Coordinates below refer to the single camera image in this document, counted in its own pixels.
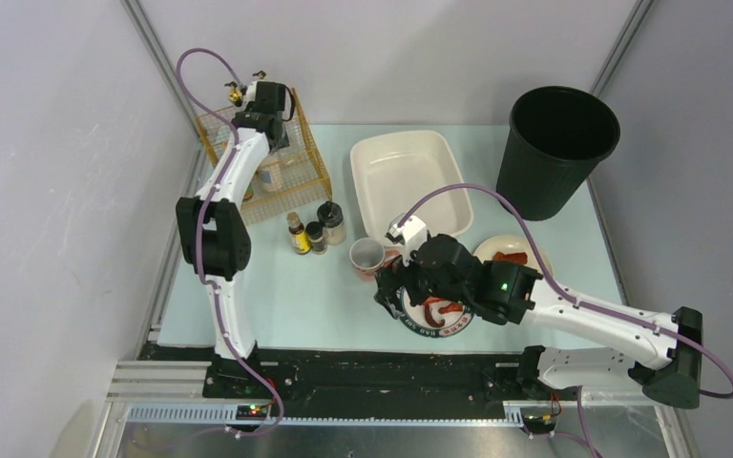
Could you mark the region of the red label sauce bottle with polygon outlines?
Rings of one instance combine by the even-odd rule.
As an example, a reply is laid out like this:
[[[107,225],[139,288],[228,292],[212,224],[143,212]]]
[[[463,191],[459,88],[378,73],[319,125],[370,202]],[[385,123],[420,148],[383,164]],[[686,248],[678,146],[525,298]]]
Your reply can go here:
[[[248,202],[255,196],[254,181],[250,181],[243,193],[242,201]]]

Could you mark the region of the dark sauce glass bottle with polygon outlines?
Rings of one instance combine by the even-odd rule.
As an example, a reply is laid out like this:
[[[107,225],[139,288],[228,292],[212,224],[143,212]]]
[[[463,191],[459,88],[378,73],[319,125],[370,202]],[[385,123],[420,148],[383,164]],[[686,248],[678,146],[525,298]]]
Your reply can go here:
[[[231,81],[226,83],[224,87],[228,90],[228,101],[230,105],[217,110],[217,114],[222,117],[222,120],[212,114],[207,114],[205,117],[205,130],[208,134],[208,139],[214,152],[218,155],[221,155],[225,151],[226,144],[232,137],[229,123],[242,106],[243,96],[245,94],[245,87],[239,85],[237,82]]]

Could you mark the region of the white lid spice jar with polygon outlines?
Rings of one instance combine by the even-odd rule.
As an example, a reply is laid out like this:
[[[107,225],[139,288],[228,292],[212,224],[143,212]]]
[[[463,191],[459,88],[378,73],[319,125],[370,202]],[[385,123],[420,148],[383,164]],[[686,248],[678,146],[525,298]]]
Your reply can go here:
[[[265,192],[278,193],[284,187],[281,160],[278,154],[268,155],[258,167],[258,177]]]

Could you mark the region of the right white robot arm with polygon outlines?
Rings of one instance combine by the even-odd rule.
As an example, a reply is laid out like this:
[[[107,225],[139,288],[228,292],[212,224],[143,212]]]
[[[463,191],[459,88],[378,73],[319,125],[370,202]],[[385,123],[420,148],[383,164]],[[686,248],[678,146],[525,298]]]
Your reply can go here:
[[[509,260],[481,260],[448,235],[430,237],[409,257],[376,272],[374,300],[393,316],[429,299],[453,302],[498,325],[543,326],[597,343],[590,358],[542,346],[525,349],[521,385],[564,389],[599,380],[639,385],[660,404],[694,409],[701,403],[702,313],[682,306],[651,312],[572,292],[537,270]]]

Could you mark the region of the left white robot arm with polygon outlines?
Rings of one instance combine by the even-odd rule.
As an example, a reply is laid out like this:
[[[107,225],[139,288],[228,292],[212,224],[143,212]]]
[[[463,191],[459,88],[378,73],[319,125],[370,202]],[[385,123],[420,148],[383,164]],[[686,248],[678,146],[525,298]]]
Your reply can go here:
[[[241,205],[262,163],[287,144],[283,113],[290,106],[293,115],[294,105],[283,83],[250,83],[211,176],[193,197],[177,202],[182,254],[207,291],[215,352],[223,359],[243,360],[256,345],[242,304],[243,270],[251,258],[252,241]]]

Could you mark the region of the pink ceramic mug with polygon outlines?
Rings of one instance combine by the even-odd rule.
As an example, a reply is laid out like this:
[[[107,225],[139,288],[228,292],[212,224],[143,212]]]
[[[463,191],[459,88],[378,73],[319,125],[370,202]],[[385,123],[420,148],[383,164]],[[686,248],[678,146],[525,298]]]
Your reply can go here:
[[[386,248],[377,239],[357,239],[349,249],[350,263],[362,281],[371,281],[377,270],[400,255],[395,249]]]

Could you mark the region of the blue rimmed plate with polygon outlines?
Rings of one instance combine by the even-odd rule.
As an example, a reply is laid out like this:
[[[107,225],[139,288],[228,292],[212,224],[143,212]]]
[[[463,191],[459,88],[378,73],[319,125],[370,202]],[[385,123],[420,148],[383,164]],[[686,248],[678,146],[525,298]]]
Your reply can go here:
[[[398,319],[400,323],[410,332],[418,336],[431,339],[444,339],[452,337],[467,328],[474,319],[474,314],[464,306],[462,313],[451,313],[446,315],[447,324],[443,328],[432,328],[427,325],[424,319],[423,306],[412,306],[406,290],[401,292],[403,313]]]

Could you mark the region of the dark red sausage piece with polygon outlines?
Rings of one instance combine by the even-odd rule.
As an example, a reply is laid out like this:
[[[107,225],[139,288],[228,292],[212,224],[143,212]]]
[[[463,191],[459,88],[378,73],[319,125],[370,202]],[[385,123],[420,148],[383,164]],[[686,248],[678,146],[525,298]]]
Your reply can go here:
[[[464,311],[464,306],[459,302],[446,301],[435,297],[427,298],[422,306],[427,325],[436,329],[446,326],[446,315]]]

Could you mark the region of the cream round plate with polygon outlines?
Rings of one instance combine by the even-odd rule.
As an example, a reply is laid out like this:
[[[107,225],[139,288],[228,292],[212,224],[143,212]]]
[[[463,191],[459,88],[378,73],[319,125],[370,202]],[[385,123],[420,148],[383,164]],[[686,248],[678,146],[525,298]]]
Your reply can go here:
[[[492,260],[492,256],[497,251],[505,253],[526,252],[529,260],[525,266],[533,268],[539,273],[544,272],[536,259],[532,247],[525,238],[520,236],[500,235],[486,239],[473,251],[473,255],[479,258],[480,261],[487,261]]]

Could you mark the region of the black lid spice jar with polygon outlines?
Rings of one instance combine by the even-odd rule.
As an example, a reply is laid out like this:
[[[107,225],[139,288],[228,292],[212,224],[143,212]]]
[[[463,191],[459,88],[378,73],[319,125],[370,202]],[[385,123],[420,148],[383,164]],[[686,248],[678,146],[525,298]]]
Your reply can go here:
[[[316,212],[318,222],[323,226],[328,245],[339,245],[346,240],[346,225],[342,207],[333,201],[321,204]]]

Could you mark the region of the small black cap jar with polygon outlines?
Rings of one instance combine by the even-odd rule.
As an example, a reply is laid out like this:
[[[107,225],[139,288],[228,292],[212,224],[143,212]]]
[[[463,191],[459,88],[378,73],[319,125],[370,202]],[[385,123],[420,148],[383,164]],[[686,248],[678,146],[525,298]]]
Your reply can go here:
[[[310,242],[311,252],[316,255],[324,254],[327,251],[327,242],[323,225],[318,221],[309,222],[305,227],[305,232]]]

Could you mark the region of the black trash bin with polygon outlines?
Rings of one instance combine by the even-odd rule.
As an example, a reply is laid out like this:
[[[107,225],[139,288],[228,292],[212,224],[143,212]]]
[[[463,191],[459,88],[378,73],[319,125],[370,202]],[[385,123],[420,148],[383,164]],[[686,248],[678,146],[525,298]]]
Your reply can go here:
[[[529,221],[556,216],[620,140],[606,103],[563,86],[518,97],[509,128],[495,190]]]

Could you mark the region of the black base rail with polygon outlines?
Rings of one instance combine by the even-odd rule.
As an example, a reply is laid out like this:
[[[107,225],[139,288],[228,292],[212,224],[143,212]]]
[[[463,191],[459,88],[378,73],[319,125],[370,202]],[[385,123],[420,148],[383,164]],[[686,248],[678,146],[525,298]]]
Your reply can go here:
[[[573,387],[538,381],[534,354],[416,354],[265,348],[249,374],[237,362],[212,358],[202,395],[207,399],[264,400],[275,394],[297,419],[490,420],[507,402],[566,406]]]

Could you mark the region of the aluminium frame post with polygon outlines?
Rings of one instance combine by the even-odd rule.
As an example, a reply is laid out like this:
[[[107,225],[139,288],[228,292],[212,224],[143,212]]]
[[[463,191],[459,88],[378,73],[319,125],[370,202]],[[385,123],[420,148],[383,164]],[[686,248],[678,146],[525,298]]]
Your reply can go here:
[[[120,0],[119,4],[125,10],[143,47],[151,57],[170,95],[175,100],[178,111],[189,125],[194,137],[200,140],[199,128],[196,125],[196,112],[178,83],[176,66],[163,46],[143,3],[139,0]]]
[[[635,2],[624,25],[622,26],[614,45],[608,53],[597,77],[592,85],[590,93],[602,98],[608,86],[613,80],[618,67],[636,38],[642,23],[649,15],[654,6],[654,0],[638,0]]]

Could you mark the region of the aluminium frame post right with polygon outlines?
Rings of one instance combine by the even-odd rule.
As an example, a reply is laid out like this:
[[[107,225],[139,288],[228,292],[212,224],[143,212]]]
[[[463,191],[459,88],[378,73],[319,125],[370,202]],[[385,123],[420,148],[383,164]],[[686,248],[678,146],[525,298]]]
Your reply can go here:
[[[635,2],[624,25],[622,26],[614,45],[608,53],[597,77],[592,85],[590,93],[602,98],[608,86],[613,80],[618,67],[636,38],[642,23],[649,15],[654,6],[654,0],[638,0]]]

